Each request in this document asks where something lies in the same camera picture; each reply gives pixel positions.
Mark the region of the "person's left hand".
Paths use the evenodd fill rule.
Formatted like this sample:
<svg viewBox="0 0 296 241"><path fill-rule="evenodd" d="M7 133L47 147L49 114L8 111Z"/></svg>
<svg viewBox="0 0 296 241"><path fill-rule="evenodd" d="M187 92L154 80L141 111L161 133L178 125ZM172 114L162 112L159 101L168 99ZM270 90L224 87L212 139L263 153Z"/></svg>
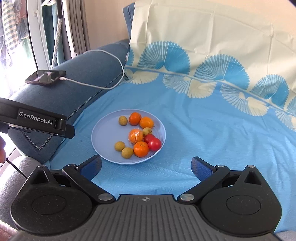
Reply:
<svg viewBox="0 0 296 241"><path fill-rule="evenodd" d="M0 163L4 163L6 160L6 152L4 150L5 145L6 142L2 137L0 137Z"/></svg>

